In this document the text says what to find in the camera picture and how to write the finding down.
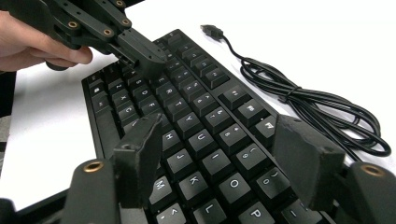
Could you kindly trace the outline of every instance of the finger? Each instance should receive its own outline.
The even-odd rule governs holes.
[[[0,58],[0,71],[12,72],[43,63],[44,59],[32,56],[28,50]]]
[[[9,22],[4,24],[9,37],[16,38],[14,41],[21,45],[29,46],[35,49],[40,49],[49,54],[62,58],[74,63],[90,63],[92,60],[92,52],[89,48],[83,47],[78,50],[73,50],[62,43],[55,41],[48,35],[45,35],[35,28],[19,21],[13,17]]]
[[[54,65],[61,66],[61,67],[74,67],[77,65],[77,63],[73,63],[73,62],[67,61],[65,59],[60,59],[60,58],[48,58],[45,60],[48,63],[52,63]]]

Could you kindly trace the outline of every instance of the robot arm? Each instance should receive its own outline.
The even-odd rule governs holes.
[[[163,70],[161,49],[132,28],[124,9],[139,1],[23,0],[0,2],[0,10],[60,41],[70,49],[88,46],[114,54],[146,78]]]

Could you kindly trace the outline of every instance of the keyboard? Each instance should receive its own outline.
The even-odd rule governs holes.
[[[148,223],[333,223],[304,207],[271,155],[277,112],[180,30],[157,39],[167,63],[147,81],[120,62],[84,78],[98,158],[134,121],[163,114]]]

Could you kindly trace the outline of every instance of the black keycap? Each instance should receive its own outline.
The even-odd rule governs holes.
[[[183,45],[182,47],[178,48],[176,51],[176,54],[180,57],[180,58],[184,58],[188,53],[189,50],[195,50],[194,45],[192,43],[187,43],[185,45]]]
[[[274,142],[275,127],[275,117],[268,116],[266,119],[260,121],[260,123],[251,127],[250,131],[256,136],[263,146],[269,147]]]
[[[276,167],[259,177],[253,188],[258,191],[264,205],[270,209],[283,203],[291,194],[289,180]]]
[[[130,106],[123,108],[119,112],[119,118],[120,118],[121,126],[125,126],[126,124],[130,123],[131,121],[139,119],[139,115],[136,113],[134,106],[130,105]]]
[[[177,185],[181,199],[188,207],[193,207],[210,196],[210,188],[200,172],[189,175]]]
[[[239,173],[222,182],[219,185],[219,192],[230,211],[235,211],[254,196],[250,186]]]
[[[178,91],[172,84],[166,84],[158,92],[158,100],[163,106],[167,106],[179,98]]]
[[[171,122],[176,122],[191,112],[191,108],[187,105],[183,98],[179,98],[166,107],[166,114]]]
[[[141,76],[138,75],[137,73],[134,73],[128,77],[125,78],[128,87],[129,87],[129,91],[134,94],[134,90],[137,90],[139,87],[146,85],[146,81],[145,79]]]
[[[91,98],[101,98],[102,96],[107,95],[105,84],[103,82],[99,82],[98,84],[90,87],[90,95]]]
[[[87,81],[88,81],[88,86],[89,87],[95,86],[98,83],[103,82],[101,73],[96,72],[96,73],[88,76],[87,77]]]
[[[204,125],[197,118],[194,112],[191,112],[177,121],[176,128],[180,133],[181,138],[184,140],[190,138],[193,134],[198,133],[204,128]]]
[[[132,120],[131,122],[129,122],[128,124],[124,125],[122,127],[123,132],[124,133],[128,133],[129,131],[131,131],[131,129],[134,127],[134,125],[137,123],[137,119]]]
[[[262,203],[251,205],[239,217],[241,224],[275,224],[274,219]]]
[[[184,67],[181,67],[173,72],[170,78],[180,91],[195,80],[195,77],[192,76],[190,71]]]
[[[112,95],[114,106],[117,108],[125,102],[131,101],[131,97],[129,97],[129,93],[127,90],[122,89]]]
[[[155,94],[158,94],[166,84],[170,83],[170,81],[166,75],[162,75],[157,79],[151,80],[150,83],[151,88],[154,90]]]
[[[215,134],[230,127],[233,124],[233,119],[223,107],[219,106],[204,117],[203,123],[210,133]]]
[[[260,119],[264,119],[269,115],[268,111],[255,99],[251,99],[239,106],[233,113],[246,127],[256,124]]]
[[[207,129],[203,129],[193,137],[189,138],[186,145],[190,154],[196,160],[200,160],[202,157],[218,147],[218,144],[209,134]]]
[[[98,128],[104,157],[105,159],[110,159],[114,154],[114,147],[120,141],[119,130],[112,112],[107,110],[100,116],[97,116],[96,125]]]
[[[198,77],[202,77],[211,70],[215,69],[216,66],[210,59],[203,58],[200,62],[196,63],[192,70]]]
[[[191,108],[199,118],[216,109],[219,104],[208,92],[192,101]]]
[[[197,224],[226,223],[227,216],[216,199],[210,200],[193,212]]]
[[[169,119],[166,117],[165,114],[163,114],[162,119],[163,119],[163,133],[170,132],[173,129],[173,126],[169,122]]]
[[[157,216],[158,224],[185,224],[187,223],[183,211],[178,203],[172,204]]]
[[[281,212],[281,215],[285,223],[288,224],[317,224],[322,220],[322,216],[319,212],[307,209],[300,200],[297,200],[296,202],[286,207]]]
[[[204,93],[204,87],[197,80],[183,87],[183,89],[181,90],[181,95],[184,97],[184,99],[186,99],[188,103],[192,102],[198,96],[201,96]]]
[[[100,114],[101,111],[111,110],[107,96],[102,96],[97,99],[92,99],[93,112]]]
[[[163,157],[168,158],[183,148],[175,130],[163,135]]]
[[[181,66],[183,66],[181,62],[178,59],[174,58],[171,61],[166,62],[165,73],[169,75]]]
[[[102,76],[105,79],[109,90],[122,82],[120,78],[120,68],[115,63],[105,67],[103,70]]]
[[[221,149],[218,149],[205,157],[200,165],[205,172],[206,178],[211,183],[216,183],[233,171],[233,165]]]
[[[238,124],[234,124],[218,135],[219,144],[228,156],[233,155],[251,140]]]
[[[220,100],[231,110],[235,110],[250,100],[250,96],[240,87],[235,86],[219,96]]]
[[[165,35],[165,36],[163,37],[163,40],[165,41],[165,43],[168,44],[168,45],[170,45],[170,46],[176,44],[176,43],[177,43],[178,41],[180,41],[181,39],[182,39],[182,38],[181,38],[181,35],[178,34],[178,33],[174,33],[174,32],[171,32],[171,33],[169,33],[168,35]]]
[[[171,203],[176,197],[168,179],[166,176],[163,176],[154,182],[152,193],[148,199],[150,204],[149,208],[152,213],[156,213],[165,208],[165,206]]]
[[[114,85],[111,89],[108,89],[108,92],[110,93],[110,95],[114,95],[119,91],[123,91],[126,90],[125,89],[125,84],[120,80],[119,83],[117,83],[116,85]]]
[[[233,157],[234,164],[246,179],[251,179],[268,166],[271,161],[256,145],[251,144]]]
[[[165,175],[165,169],[163,169],[163,167],[161,166],[161,163],[158,163],[157,171],[155,172],[155,175],[157,177]]]
[[[156,100],[153,100],[151,102],[148,102],[146,105],[143,105],[140,110],[141,110],[143,116],[147,116],[147,115],[153,114],[153,113],[162,113],[163,112],[160,104]]]
[[[143,85],[139,87],[137,90],[135,90],[133,97],[138,108],[141,108],[143,105],[146,105],[147,102],[149,102],[154,98],[151,90],[149,89],[149,86],[147,85]]]
[[[210,88],[210,90],[215,89],[217,86],[223,84],[224,82],[230,80],[227,75],[221,69],[215,68],[214,70],[206,73],[202,77],[202,81],[206,84],[207,87]]]
[[[166,160],[166,168],[175,182],[193,172],[196,169],[196,165],[187,150],[183,148]]]
[[[191,51],[185,58],[183,58],[184,62],[186,62],[190,67],[193,67],[196,63],[201,61],[204,58],[204,55],[200,50]]]

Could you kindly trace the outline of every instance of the space bar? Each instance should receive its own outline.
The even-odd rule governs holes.
[[[107,110],[96,118],[103,155],[106,159],[113,156],[113,148],[120,141],[120,134],[111,110]]]

